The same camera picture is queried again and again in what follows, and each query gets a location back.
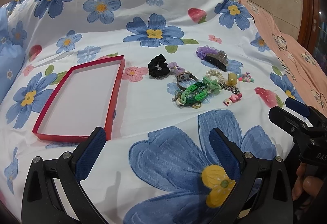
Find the purple mesh flower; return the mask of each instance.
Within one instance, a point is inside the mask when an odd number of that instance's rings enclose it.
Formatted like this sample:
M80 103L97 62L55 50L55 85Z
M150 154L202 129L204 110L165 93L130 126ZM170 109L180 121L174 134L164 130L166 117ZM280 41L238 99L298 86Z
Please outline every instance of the purple mesh flower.
M215 49L214 47L209 47L208 45L205 46L200 46L197 48L197 51L195 52L197 54L197 57L199 57L201 60L205 60L205 55L208 53L212 53L212 54L218 54L217 49Z

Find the hand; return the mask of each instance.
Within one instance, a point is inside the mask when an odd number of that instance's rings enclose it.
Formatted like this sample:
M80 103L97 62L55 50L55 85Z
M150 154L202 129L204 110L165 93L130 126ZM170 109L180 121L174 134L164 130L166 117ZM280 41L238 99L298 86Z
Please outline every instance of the hand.
M307 194L316 197L323 185L323 181L319 178L308 176L303 179L305 174L306 164L301 163L296 171L298 178L295 181L294 187L292 189L293 201L298 199L302 192L305 191Z

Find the metal bolt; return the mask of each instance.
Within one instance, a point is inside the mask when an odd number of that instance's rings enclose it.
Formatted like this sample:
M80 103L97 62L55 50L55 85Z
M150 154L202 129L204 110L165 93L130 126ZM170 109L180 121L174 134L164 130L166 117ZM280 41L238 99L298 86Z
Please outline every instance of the metal bolt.
M252 159L253 158L253 155L251 152L245 152L244 153L244 156L247 158L247 159Z
M63 158L64 158L64 159L67 159L67 158L69 158L70 156L71 156L70 152L65 152L65 153L63 153Z
M283 161L282 157L280 157L280 156L275 156L275 160L277 160L278 162L282 162Z
M34 162L34 163L38 163L38 162L40 161L40 159L41 159L41 158L40 158L39 156L37 156L37 157L35 157L35 158L33 159L33 162Z

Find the watch face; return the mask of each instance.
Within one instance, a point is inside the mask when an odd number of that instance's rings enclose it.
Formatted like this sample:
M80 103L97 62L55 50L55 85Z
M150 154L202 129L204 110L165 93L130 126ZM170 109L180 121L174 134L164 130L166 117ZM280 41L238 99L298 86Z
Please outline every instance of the watch face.
M184 73L181 73L178 76L178 81L182 82L182 81L189 80L190 78L191 78L191 73L190 72L184 72Z

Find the scrunchie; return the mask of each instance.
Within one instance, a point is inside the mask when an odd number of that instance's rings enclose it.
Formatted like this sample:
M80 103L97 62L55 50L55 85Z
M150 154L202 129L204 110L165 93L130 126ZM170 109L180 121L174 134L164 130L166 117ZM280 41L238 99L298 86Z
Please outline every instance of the scrunchie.
M160 54L159 56L154 57L151 62L148 64L149 68L149 75L152 77L163 77L170 73L169 68L167 67L167 63L165 62L166 58Z

